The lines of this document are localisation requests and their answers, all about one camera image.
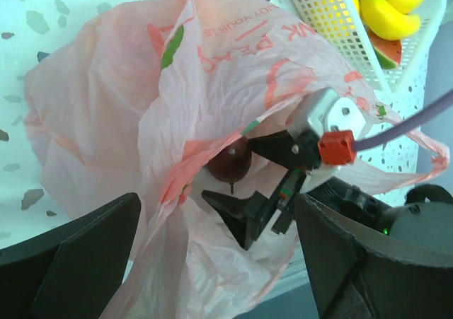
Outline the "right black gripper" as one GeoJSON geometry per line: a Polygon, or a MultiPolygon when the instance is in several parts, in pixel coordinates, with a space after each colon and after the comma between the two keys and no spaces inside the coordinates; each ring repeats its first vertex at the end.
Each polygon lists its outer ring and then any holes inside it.
{"type": "Polygon", "coordinates": [[[276,210],[280,211],[272,232],[285,234],[294,217],[294,198],[306,179],[306,172],[321,165],[319,137],[306,130],[294,139],[287,131],[248,140],[252,152],[287,169],[269,198],[254,192],[239,199],[203,190],[201,196],[222,218],[236,242],[248,250],[258,240],[276,210]]]}

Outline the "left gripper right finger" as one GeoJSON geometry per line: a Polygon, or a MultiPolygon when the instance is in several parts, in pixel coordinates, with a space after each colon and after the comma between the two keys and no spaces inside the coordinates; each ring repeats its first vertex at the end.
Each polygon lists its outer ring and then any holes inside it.
{"type": "Polygon", "coordinates": [[[452,206],[393,208],[389,231],[360,224],[314,198],[295,220],[320,318],[451,318],[452,206]]]}

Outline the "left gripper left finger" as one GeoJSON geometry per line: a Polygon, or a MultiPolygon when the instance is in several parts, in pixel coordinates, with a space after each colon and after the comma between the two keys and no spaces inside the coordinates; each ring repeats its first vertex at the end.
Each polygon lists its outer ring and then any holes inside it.
{"type": "Polygon", "coordinates": [[[1,317],[99,318],[122,283],[140,211],[127,193],[1,249],[1,317]]]}

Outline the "dark red plum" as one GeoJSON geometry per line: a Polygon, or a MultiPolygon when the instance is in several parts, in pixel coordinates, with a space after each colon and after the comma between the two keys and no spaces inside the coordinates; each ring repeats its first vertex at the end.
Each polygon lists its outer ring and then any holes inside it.
{"type": "Polygon", "coordinates": [[[248,139],[241,137],[222,149],[205,167],[215,179],[228,183],[230,193],[234,194],[234,184],[246,176],[251,162],[252,151],[248,139]]]}

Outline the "pink plastic bag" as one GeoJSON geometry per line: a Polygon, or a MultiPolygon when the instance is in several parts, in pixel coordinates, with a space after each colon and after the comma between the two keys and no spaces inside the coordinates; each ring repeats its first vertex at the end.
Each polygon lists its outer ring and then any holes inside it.
{"type": "Polygon", "coordinates": [[[274,287],[296,228],[234,240],[200,171],[241,137],[287,131],[333,88],[366,125],[400,117],[309,24],[266,0],[145,0],[87,22],[25,77],[42,184],[74,218],[117,196],[142,203],[132,270],[103,318],[233,318],[274,287]]]}

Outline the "watermelon slice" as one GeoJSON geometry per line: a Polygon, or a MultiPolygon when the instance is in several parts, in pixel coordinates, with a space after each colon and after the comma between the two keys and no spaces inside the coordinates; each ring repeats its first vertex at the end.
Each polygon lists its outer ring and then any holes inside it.
{"type": "Polygon", "coordinates": [[[380,67],[385,70],[398,68],[403,53],[401,40],[385,40],[369,28],[366,31],[380,67]]]}

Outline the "yellow banana bunch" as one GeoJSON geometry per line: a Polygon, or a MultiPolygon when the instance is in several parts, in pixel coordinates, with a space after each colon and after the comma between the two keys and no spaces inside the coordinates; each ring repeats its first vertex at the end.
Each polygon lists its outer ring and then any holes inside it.
{"type": "Polygon", "coordinates": [[[401,40],[412,36],[421,27],[420,16],[414,14],[424,0],[359,0],[364,24],[385,40],[401,40]]]}

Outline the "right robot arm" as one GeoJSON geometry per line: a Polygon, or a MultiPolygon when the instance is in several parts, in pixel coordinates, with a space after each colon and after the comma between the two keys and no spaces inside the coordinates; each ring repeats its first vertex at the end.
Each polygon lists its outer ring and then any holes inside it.
{"type": "MultiPolygon", "coordinates": [[[[287,232],[294,220],[295,199],[303,182],[309,178],[308,170],[321,165],[318,141],[319,136],[311,130],[298,135],[281,131],[254,139],[242,137],[239,142],[245,157],[256,153],[287,169],[273,193],[266,197],[254,192],[248,198],[239,199],[232,194],[202,191],[202,198],[221,216],[244,250],[258,240],[276,211],[280,215],[272,226],[273,232],[287,232]]],[[[308,194],[332,210],[385,235],[390,234],[398,214],[397,208],[335,177],[308,194]]]]}

